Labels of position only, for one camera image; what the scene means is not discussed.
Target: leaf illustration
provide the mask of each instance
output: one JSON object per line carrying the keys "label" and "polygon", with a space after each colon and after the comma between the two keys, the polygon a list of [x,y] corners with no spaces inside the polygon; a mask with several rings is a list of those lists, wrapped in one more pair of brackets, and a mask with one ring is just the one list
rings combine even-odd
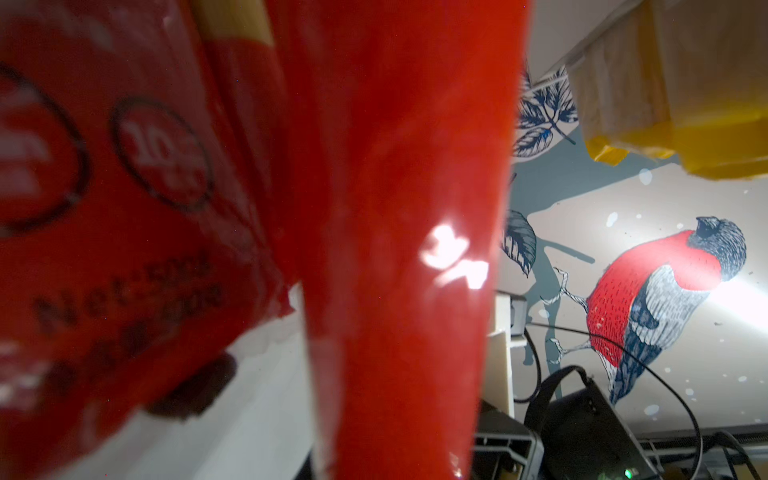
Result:
{"label": "leaf illustration", "polygon": [[515,142],[515,156],[525,158],[541,153],[552,143],[552,136],[552,130],[549,128],[532,128]]}
{"label": "leaf illustration", "polygon": [[578,116],[576,115],[576,104],[574,104],[573,98],[569,98],[565,103],[563,103],[563,108],[560,110],[560,114],[558,115],[558,121],[564,121],[566,123],[572,124],[577,120]]}
{"label": "leaf illustration", "polygon": [[533,90],[532,94],[533,94],[533,98],[543,108],[544,105],[546,105],[546,103],[547,103],[547,89],[546,88],[539,88],[538,90]]}
{"label": "leaf illustration", "polygon": [[508,213],[502,249],[528,276],[536,261],[536,234],[520,212]]}
{"label": "leaf illustration", "polygon": [[541,107],[525,98],[520,99],[518,128],[533,128],[546,123],[547,118]]}
{"label": "leaf illustration", "polygon": [[523,91],[531,90],[531,76],[528,75],[528,66],[526,65],[525,68],[523,68]]}
{"label": "leaf illustration", "polygon": [[[554,80],[556,78],[566,77],[565,67],[561,68],[555,74],[553,74],[548,80]],[[562,108],[563,103],[571,97],[571,86],[568,83],[567,78],[557,83],[546,87],[546,100],[545,103],[549,108],[554,111],[559,111]]]}

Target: wall mural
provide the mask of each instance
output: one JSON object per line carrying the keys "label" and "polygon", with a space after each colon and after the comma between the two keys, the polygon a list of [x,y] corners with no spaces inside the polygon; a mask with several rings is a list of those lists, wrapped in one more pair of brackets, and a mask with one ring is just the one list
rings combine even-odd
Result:
{"label": "wall mural", "polygon": [[[746,262],[744,235],[735,223],[716,217],[698,217],[696,230],[643,243],[621,254],[587,297],[568,292],[568,273],[562,275],[557,296],[565,295],[587,314],[587,328],[622,345],[642,363],[650,364],[680,337],[694,310],[711,290],[736,276]],[[608,374],[610,401],[616,404],[634,387],[645,368],[604,339],[563,349],[563,355],[593,349]]]}
{"label": "wall mural", "polygon": [[[707,182],[686,175],[677,156],[594,162],[568,81],[537,91],[527,75],[522,83],[499,288],[525,297],[528,322],[536,316],[599,333],[646,364],[657,361],[654,371],[694,402],[703,425],[765,421],[768,404],[759,399],[768,377],[759,357],[766,358],[768,291],[756,266],[768,264],[768,253],[751,250],[747,261],[745,237],[768,234],[757,207],[768,201],[768,180]],[[654,422],[664,420],[663,428],[690,428],[675,398],[620,349],[529,330],[542,369],[551,374],[565,361],[599,372],[634,427],[657,431],[662,422]],[[535,380],[530,347],[514,358],[522,367],[515,389],[527,392]],[[525,414],[525,406],[515,410]]]}
{"label": "wall mural", "polygon": [[512,147],[517,161],[533,160],[563,139],[576,143],[568,136],[578,125],[578,119],[565,67],[537,83],[549,85],[532,91],[528,72],[523,74],[518,129]]}

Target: red plastic bag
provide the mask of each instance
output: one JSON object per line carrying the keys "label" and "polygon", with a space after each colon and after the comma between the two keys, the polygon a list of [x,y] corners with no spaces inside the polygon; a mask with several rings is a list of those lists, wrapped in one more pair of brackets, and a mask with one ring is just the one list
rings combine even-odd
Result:
{"label": "red plastic bag", "polygon": [[464,478],[530,2],[268,2],[320,478]]}
{"label": "red plastic bag", "polygon": [[190,6],[224,108],[253,165],[254,198],[273,256],[292,285],[299,278],[287,158],[288,100],[266,9],[261,0],[191,0]]}
{"label": "red plastic bag", "polygon": [[0,478],[91,451],[284,291],[176,0],[0,2]]}

